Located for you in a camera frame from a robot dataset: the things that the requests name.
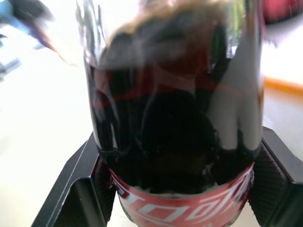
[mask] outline dark liquid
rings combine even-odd
[[[86,64],[101,158],[126,184],[151,193],[204,192],[259,152],[259,32],[243,32],[231,57],[225,26],[186,27],[188,18],[179,14],[157,31],[163,22],[146,22],[118,35],[101,66]]]

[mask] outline red label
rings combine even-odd
[[[123,206],[139,227],[227,227],[247,201],[252,169],[253,164],[218,190],[183,198],[142,192],[110,172]]]

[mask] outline cola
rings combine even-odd
[[[139,227],[228,226],[261,144],[259,4],[155,2],[84,40],[99,154]]]

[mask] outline white surface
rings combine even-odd
[[[49,50],[23,62],[0,84],[1,227],[32,224],[65,162],[92,131],[84,70]],[[302,116],[303,98],[266,89],[264,125],[300,159]],[[136,225],[116,200],[108,226]],[[232,227],[243,226],[258,227],[249,205]]]

